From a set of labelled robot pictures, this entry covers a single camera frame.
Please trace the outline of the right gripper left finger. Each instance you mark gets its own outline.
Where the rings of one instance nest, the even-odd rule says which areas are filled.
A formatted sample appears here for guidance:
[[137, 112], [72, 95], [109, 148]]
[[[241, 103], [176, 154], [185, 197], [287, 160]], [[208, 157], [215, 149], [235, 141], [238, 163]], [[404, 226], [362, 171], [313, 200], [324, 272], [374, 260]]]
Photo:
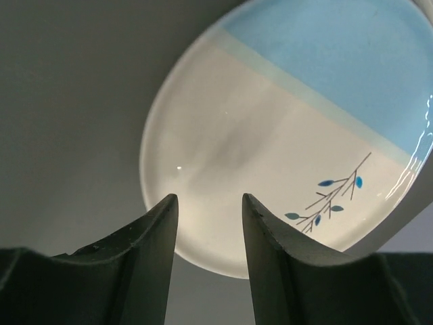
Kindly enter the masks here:
[[170, 194], [71, 255], [2, 249], [1, 323], [163, 324], [177, 227]]

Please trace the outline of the blue and white plate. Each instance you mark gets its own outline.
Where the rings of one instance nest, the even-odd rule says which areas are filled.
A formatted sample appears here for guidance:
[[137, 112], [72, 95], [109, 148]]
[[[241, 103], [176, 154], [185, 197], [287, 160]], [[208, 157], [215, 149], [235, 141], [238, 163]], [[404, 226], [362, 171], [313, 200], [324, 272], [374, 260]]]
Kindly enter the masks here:
[[345, 251], [432, 153], [431, 1], [249, 1], [200, 35], [144, 127], [147, 207], [179, 200], [176, 253], [247, 278], [242, 196]]

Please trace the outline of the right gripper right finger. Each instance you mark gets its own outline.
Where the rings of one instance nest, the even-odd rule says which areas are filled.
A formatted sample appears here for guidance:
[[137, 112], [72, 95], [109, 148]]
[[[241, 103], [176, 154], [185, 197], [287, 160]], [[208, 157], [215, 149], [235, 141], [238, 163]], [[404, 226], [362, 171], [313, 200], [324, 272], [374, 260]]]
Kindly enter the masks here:
[[431, 324], [432, 255], [353, 257], [274, 216], [251, 194], [242, 223], [257, 324]]

